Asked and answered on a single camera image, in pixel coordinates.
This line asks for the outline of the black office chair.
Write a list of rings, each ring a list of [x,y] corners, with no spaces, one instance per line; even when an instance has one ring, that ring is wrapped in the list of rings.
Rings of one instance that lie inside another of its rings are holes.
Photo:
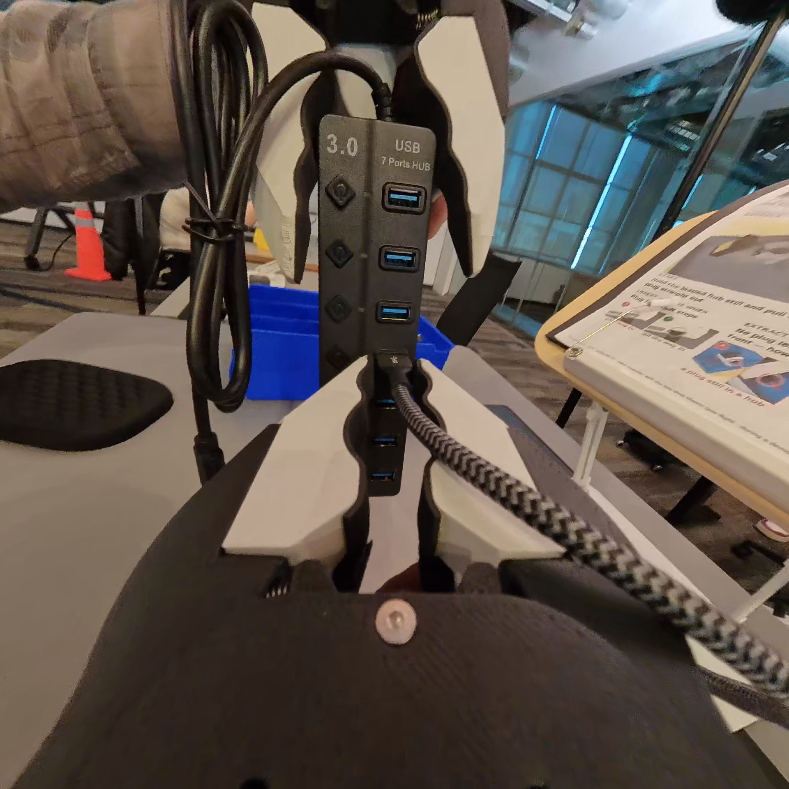
[[[468,346],[491,311],[505,298],[521,266],[493,251],[478,275],[468,279],[453,296],[436,328],[456,346]]]

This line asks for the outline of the black rounded pad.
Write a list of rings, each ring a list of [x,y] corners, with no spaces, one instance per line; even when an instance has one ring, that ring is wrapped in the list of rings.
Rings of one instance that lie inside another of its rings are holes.
[[[111,448],[165,416],[162,383],[70,360],[23,360],[1,368],[1,440],[81,452]]]

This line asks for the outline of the black multi-port hub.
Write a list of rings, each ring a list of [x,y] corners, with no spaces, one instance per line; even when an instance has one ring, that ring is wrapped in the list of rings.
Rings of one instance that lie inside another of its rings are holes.
[[[395,496],[408,428],[377,361],[416,357],[436,138],[337,114],[319,130],[320,381],[362,360],[358,452],[370,497]]]

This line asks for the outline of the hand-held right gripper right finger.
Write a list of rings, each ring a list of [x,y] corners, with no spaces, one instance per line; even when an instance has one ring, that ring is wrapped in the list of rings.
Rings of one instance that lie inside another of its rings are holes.
[[[508,427],[440,370],[423,370],[424,396],[443,430],[481,458],[528,487],[534,483]],[[564,550],[516,518],[441,462],[429,471],[432,502],[439,513],[438,556],[456,573],[472,563],[493,567],[509,559],[553,559]]]

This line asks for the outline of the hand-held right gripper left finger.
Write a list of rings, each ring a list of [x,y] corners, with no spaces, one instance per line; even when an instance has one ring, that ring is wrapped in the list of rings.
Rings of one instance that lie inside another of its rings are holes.
[[[364,415],[357,376],[337,376],[285,416],[253,477],[222,550],[291,566],[345,565],[354,577],[369,550],[369,500],[353,447]]]

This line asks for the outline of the black pole with round disc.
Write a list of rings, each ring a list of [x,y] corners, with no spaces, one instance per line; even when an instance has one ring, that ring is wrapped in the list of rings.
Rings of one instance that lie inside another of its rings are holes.
[[[738,60],[732,77],[716,101],[711,116],[702,130],[700,141],[687,163],[683,179],[667,205],[651,242],[655,242],[674,226],[773,44],[775,36],[787,22],[787,2],[718,2],[717,4],[724,5],[724,10],[734,15],[734,20],[740,24],[761,23],[761,29],[755,41],[748,45],[745,53]]]

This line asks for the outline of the orange traffic cone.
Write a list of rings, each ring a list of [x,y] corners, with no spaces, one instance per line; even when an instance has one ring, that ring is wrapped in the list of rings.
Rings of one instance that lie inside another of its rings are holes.
[[[88,203],[74,203],[74,227],[76,266],[66,269],[65,275],[85,281],[112,281],[105,267],[104,245]]]

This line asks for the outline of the blue plastic bin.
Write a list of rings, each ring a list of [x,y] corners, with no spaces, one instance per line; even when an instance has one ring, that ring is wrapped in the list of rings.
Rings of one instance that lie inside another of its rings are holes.
[[[317,291],[252,284],[249,307],[249,400],[306,400],[360,356],[337,344],[321,348]]]

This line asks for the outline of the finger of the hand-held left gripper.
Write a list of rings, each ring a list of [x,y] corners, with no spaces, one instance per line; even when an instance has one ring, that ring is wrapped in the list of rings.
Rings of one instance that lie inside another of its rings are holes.
[[[509,109],[510,34],[502,6],[442,6],[400,54],[393,111],[436,137],[433,185],[468,278],[484,267],[496,226]]]
[[[253,189],[256,224],[281,275],[303,279],[311,222],[309,202],[319,173],[322,118],[335,107],[336,73],[358,77],[380,120],[390,119],[389,86],[369,65],[333,49],[301,55],[285,65],[266,88],[265,119]]]

